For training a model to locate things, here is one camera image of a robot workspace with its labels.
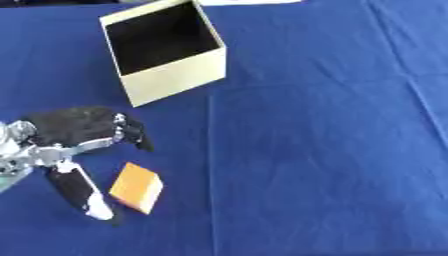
blue fabric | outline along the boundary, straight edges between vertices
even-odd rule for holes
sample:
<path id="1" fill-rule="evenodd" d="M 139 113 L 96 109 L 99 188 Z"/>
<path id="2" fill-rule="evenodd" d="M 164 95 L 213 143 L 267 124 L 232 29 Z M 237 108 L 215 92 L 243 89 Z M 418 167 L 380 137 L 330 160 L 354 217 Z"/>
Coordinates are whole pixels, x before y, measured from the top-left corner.
<path id="1" fill-rule="evenodd" d="M 448 254 L 448 2 L 206 8 L 228 78 L 137 109 L 97 20 L 124 8 L 0 9 L 0 119 L 142 119 L 154 153 L 77 160 L 104 190 L 126 161 L 159 172 L 154 212 L 83 218 L 35 172 L 0 195 L 0 255 Z"/>

cardboard box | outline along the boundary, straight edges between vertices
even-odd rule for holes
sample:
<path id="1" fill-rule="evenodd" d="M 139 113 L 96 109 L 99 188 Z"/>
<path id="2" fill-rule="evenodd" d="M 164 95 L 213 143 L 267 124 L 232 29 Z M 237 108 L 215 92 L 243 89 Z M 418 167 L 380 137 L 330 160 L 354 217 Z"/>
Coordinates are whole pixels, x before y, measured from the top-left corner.
<path id="1" fill-rule="evenodd" d="M 149 214 L 162 189 L 163 183 L 157 173 L 127 163 L 109 194 L 122 204 Z"/>
<path id="2" fill-rule="evenodd" d="M 159 0 L 100 21 L 134 107 L 225 77 L 226 46 L 195 0 Z"/>

orange sponge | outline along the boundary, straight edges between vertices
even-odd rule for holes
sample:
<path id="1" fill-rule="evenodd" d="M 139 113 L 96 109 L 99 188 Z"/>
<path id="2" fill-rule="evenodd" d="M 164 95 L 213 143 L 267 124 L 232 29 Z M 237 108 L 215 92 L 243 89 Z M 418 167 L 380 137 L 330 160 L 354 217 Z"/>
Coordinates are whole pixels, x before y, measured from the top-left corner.
<path id="1" fill-rule="evenodd" d="M 121 203 L 149 214 L 162 188 L 162 181 L 156 173 L 127 163 L 109 194 Z"/>

open box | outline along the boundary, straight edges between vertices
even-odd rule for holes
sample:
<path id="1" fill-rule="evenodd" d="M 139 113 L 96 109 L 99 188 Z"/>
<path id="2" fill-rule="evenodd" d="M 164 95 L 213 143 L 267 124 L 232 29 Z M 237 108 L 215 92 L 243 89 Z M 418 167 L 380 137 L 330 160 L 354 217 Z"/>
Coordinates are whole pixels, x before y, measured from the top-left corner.
<path id="1" fill-rule="evenodd" d="M 226 46 L 194 0 L 159 0 L 100 21 L 134 107 L 225 77 Z"/>

robotic hand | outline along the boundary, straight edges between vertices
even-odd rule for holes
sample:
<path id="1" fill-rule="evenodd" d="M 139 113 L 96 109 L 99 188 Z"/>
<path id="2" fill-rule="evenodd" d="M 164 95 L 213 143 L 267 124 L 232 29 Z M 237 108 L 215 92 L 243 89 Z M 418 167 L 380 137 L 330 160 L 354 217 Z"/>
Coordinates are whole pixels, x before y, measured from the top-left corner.
<path id="1" fill-rule="evenodd" d="M 109 147 L 120 141 L 151 151 L 144 126 L 106 107 L 79 107 L 31 114 L 6 125 L 0 122 L 0 192 L 35 167 L 75 208 L 99 220 L 112 220 L 113 210 L 74 155 Z"/>

